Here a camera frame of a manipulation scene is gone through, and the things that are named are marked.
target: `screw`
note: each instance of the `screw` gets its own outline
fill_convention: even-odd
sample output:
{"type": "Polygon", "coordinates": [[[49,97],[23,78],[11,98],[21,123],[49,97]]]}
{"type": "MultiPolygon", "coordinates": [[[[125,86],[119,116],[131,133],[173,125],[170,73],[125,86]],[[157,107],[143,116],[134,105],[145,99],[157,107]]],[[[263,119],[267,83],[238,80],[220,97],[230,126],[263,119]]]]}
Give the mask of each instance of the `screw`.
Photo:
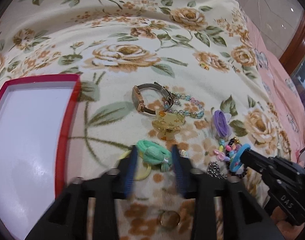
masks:
{"type": "Polygon", "coordinates": [[[192,174],[203,174],[203,171],[199,168],[192,168],[190,170],[190,173],[192,173],[192,174]]]}
{"type": "Polygon", "coordinates": [[[240,181],[240,178],[238,178],[237,176],[229,176],[227,179],[231,183],[236,183],[240,181]]]}
{"type": "Polygon", "coordinates": [[[108,175],[118,175],[120,172],[120,170],[118,169],[110,169],[109,171],[107,171],[108,175]]]}
{"type": "Polygon", "coordinates": [[[83,178],[82,177],[75,177],[75,178],[73,178],[73,180],[72,180],[72,184],[81,184],[82,183],[82,181],[83,181],[83,178]]]}

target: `tiled floor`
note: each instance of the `tiled floor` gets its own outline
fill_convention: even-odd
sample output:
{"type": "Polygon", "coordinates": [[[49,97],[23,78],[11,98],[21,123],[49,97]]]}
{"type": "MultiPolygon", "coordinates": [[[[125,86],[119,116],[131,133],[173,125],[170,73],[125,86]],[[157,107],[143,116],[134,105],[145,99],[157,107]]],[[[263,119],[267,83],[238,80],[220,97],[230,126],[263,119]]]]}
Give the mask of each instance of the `tiled floor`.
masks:
{"type": "Polygon", "coordinates": [[[267,49],[280,58],[297,30],[303,13],[302,6],[297,0],[237,1],[261,30],[267,49]]]}

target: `purple hair tie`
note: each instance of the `purple hair tie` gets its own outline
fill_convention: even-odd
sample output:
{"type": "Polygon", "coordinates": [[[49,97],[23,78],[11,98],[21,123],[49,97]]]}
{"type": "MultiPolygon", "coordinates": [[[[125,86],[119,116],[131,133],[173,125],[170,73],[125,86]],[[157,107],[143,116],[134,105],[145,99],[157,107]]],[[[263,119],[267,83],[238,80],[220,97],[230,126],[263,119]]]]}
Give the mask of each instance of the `purple hair tie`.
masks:
{"type": "Polygon", "coordinates": [[[213,116],[214,125],[217,130],[217,134],[220,138],[226,138],[229,136],[229,127],[227,125],[227,121],[225,115],[222,111],[216,110],[213,116]]]}

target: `black beaded bracelet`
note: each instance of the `black beaded bracelet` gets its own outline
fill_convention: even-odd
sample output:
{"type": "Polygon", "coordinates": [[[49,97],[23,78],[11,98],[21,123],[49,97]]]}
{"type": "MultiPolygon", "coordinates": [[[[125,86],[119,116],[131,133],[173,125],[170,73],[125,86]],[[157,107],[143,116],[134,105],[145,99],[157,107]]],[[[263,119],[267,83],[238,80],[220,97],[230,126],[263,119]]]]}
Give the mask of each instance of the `black beaded bracelet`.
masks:
{"type": "MultiPolygon", "coordinates": [[[[239,140],[236,137],[231,138],[228,145],[231,147],[235,141],[239,141],[239,140]]],[[[225,152],[226,156],[229,157],[229,151],[227,151],[227,150],[225,150],[225,151],[226,151],[225,152]]],[[[242,179],[243,177],[245,177],[247,175],[248,167],[246,167],[245,165],[244,165],[244,170],[241,174],[236,174],[235,172],[230,171],[230,169],[229,169],[230,162],[226,162],[226,166],[227,166],[227,170],[231,176],[237,176],[238,178],[242,179]]]]}

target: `gold round button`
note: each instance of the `gold round button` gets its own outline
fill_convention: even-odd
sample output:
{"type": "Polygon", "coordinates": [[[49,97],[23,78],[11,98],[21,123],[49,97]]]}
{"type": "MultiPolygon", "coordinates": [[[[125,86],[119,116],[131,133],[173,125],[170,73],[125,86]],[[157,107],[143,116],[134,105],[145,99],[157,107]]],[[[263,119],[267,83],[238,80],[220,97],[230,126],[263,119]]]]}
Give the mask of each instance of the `gold round button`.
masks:
{"type": "Polygon", "coordinates": [[[180,215],[175,211],[165,211],[160,215],[160,224],[166,229],[174,229],[180,222],[180,215]]]}

